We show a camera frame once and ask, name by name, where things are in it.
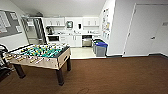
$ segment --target foosball table leg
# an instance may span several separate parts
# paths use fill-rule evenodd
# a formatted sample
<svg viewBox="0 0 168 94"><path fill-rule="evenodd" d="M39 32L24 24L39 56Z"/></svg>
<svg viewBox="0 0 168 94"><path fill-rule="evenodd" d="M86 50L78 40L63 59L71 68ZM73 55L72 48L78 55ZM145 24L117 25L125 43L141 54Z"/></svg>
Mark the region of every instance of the foosball table leg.
<svg viewBox="0 0 168 94"><path fill-rule="evenodd" d="M13 66L16 69L17 74L19 75L19 78L23 79L26 75L23 72L23 69L20 64L13 64Z"/></svg>
<svg viewBox="0 0 168 94"><path fill-rule="evenodd" d="M56 73L57 73L57 79L58 79L58 84L60 86L63 86L64 84L64 79L63 79L63 75L62 75L62 70L61 68L59 70L56 70Z"/></svg>
<svg viewBox="0 0 168 94"><path fill-rule="evenodd" d="M70 57L67 59L67 71L71 70L71 61L70 61Z"/></svg>

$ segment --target stainless steel refrigerator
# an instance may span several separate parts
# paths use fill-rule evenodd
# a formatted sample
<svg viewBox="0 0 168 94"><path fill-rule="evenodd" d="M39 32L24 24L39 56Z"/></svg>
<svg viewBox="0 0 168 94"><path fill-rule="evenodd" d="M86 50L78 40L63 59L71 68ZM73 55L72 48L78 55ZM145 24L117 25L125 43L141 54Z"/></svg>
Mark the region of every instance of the stainless steel refrigerator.
<svg viewBox="0 0 168 94"><path fill-rule="evenodd" d="M22 18L29 44L47 44L41 18Z"/></svg>

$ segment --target foosball table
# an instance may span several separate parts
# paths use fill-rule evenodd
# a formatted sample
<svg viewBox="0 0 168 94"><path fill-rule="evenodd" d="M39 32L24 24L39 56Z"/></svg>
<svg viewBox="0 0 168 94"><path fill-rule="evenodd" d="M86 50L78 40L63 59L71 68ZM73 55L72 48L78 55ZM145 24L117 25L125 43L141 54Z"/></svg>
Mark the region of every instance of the foosball table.
<svg viewBox="0 0 168 94"><path fill-rule="evenodd" d="M20 78L26 75L21 65L55 69L58 83L64 84L62 66L67 62L67 71L71 70L70 47L65 44L27 45L5 53L5 59L12 63Z"/></svg>

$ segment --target lower cabinet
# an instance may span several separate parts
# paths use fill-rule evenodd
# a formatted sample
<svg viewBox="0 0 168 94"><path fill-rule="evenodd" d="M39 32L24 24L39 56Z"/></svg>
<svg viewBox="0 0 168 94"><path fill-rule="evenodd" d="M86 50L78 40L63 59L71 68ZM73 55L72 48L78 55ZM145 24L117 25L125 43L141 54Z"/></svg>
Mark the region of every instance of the lower cabinet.
<svg viewBox="0 0 168 94"><path fill-rule="evenodd" d="M67 42L70 45L70 47L82 47L82 36L81 35L67 36Z"/></svg>

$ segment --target upper cabinet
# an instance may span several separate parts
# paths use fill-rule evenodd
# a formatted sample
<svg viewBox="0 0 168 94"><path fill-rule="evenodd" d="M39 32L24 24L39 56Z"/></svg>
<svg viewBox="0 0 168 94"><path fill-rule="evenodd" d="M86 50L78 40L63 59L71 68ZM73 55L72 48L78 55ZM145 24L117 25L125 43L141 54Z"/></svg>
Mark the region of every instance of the upper cabinet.
<svg viewBox="0 0 168 94"><path fill-rule="evenodd" d="M99 18L83 18L83 26L99 26Z"/></svg>
<svg viewBox="0 0 168 94"><path fill-rule="evenodd" d="M64 18L45 18L46 26L65 26Z"/></svg>

